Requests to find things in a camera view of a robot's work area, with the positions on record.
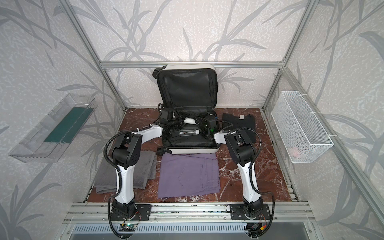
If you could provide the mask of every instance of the wall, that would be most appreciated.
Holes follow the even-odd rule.
[[[318,5],[288,62],[382,196],[383,7],[384,1],[377,0]],[[291,90],[285,79],[279,87],[269,113],[279,91]],[[384,239],[383,228],[332,150],[313,163],[293,165],[282,142],[278,144],[300,199],[310,202],[326,239]]]
[[[71,0],[102,61],[281,61],[306,0]],[[262,106],[276,69],[218,69],[218,106]],[[110,69],[128,106],[157,106],[152,69]]]
[[[0,239],[53,239],[82,202],[122,111],[56,1],[0,3]],[[57,163],[10,150],[68,93],[98,107]]]

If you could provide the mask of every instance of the suitcase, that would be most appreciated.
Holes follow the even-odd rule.
[[[220,144],[213,137],[219,126],[214,110],[218,86],[215,68],[210,64],[167,65],[156,68],[153,77],[157,80],[163,107],[171,109],[176,119],[163,125],[164,151],[172,154],[217,152]],[[185,118],[193,118],[197,124],[180,122]],[[199,134],[180,136],[181,130],[198,130]]]

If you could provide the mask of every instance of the green item in basket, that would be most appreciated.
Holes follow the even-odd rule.
[[[44,142],[71,143],[92,112],[93,108],[72,108]]]

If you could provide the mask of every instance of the folded purple jeans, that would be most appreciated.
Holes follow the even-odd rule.
[[[163,155],[158,198],[204,195],[219,191],[215,153]]]

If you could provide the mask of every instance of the black mounting plate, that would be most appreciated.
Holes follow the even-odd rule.
[[[243,210],[244,204],[229,204],[229,212],[231,213],[232,220],[249,220],[244,214]],[[265,220],[271,219],[271,213],[269,211],[268,204],[264,204],[263,209],[260,211],[261,214],[264,215]]]
[[[136,214],[130,221],[148,221],[151,214],[151,204],[136,204],[137,211],[140,214]],[[124,221],[124,216],[118,214],[118,212],[111,213],[111,221]]]

